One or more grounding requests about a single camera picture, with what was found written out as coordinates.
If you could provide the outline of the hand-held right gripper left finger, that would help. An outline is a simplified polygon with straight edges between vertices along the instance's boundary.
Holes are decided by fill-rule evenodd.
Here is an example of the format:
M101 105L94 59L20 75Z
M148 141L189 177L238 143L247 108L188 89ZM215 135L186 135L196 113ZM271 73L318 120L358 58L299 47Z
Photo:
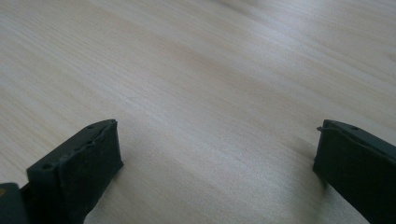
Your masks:
M27 169L30 221L83 224L122 166L114 119L83 128Z

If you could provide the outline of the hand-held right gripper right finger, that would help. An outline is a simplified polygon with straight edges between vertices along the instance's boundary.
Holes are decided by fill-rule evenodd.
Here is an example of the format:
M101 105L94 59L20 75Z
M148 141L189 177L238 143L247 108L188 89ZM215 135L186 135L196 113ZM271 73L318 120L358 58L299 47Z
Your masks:
M326 119L313 170L370 224L396 224L396 146Z

